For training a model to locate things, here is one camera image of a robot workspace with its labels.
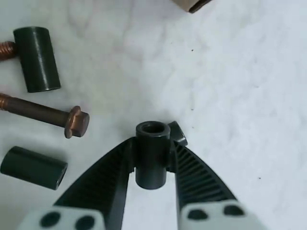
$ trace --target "hex flange bolt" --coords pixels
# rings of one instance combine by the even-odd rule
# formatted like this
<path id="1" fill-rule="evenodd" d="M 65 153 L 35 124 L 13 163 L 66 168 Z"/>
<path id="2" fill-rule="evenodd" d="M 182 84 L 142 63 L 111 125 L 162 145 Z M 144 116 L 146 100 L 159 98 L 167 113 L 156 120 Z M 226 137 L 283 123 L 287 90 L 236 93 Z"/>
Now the hex flange bolt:
<path id="1" fill-rule="evenodd" d="M 88 127 L 90 116 L 81 111 L 79 106 L 73 107 L 68 113 L 28 102 L 19 98 L 0 93 L 0 110 L 25 116 L 34 120 L 65 128 L 66 138 L 82 137 Z"/>

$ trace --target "beige object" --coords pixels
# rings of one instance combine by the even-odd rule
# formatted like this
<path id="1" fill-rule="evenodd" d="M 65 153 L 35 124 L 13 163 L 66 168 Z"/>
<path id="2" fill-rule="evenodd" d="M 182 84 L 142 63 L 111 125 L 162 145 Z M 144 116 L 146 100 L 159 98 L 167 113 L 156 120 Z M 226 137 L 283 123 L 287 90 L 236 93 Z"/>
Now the beige object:
<path id="1" fill-rule="evenodd" d="M 173 0 L 178 6 L 187 12 L 195 13 L 211 0 Z"/>

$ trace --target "copper bolt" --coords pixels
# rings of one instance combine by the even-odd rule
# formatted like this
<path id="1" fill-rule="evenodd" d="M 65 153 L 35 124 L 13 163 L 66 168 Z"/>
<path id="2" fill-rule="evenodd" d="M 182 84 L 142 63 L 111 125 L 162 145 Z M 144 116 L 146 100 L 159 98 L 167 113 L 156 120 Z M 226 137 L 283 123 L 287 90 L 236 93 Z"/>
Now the copper bolt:
<path id="1" fill-rule="evenodd" d="M 17 56 L 17 48 L 14 42 L 0 43 L 0 60 L 7 60 Z"/>
<path id="2" fill-rule="evenodd" d="M 90 121 L 90 116 L 82 112 L 79 106 L 73 107 L 68 113 L 3 93 L 0 93 L 0 110 L 63 127 L 66 138 L 82 137 Z"/>

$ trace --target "black cylindrical spacer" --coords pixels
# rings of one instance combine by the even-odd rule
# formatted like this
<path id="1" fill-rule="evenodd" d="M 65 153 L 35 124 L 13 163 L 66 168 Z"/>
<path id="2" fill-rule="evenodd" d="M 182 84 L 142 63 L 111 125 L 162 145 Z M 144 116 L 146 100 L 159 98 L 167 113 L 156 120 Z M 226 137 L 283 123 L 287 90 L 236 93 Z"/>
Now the black cylindrical spacer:
<path id="1" fill-rule="evenodd" d="M 14 37 L 28 92 L 61 88 L 48 29 L 19 28 Z"/>
<path id="2" fill-rule="evenodd" d="M 169 126 L 156 121 L 137 125 L 136 146 L 136 183 L 145 189 L 162 187 L 170 152 Z"/>
<path id="3" fill-rule="evenodd" d="M 0 172 L 56 190 L 66 169 L 65 162 L 15 146 L 4 157 Z"/>

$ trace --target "bolt thread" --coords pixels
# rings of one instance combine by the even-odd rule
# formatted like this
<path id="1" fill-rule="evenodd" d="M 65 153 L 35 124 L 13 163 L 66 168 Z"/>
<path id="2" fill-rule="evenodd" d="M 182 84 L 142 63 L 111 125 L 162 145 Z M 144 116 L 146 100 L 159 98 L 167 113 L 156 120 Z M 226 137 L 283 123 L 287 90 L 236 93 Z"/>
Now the bolt thread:
<path id="1" fill-rule="evenodd" d="M 0 43 L 0 60 L 7 60 L 17 55 L 17 48 L 14 42 Z"/>

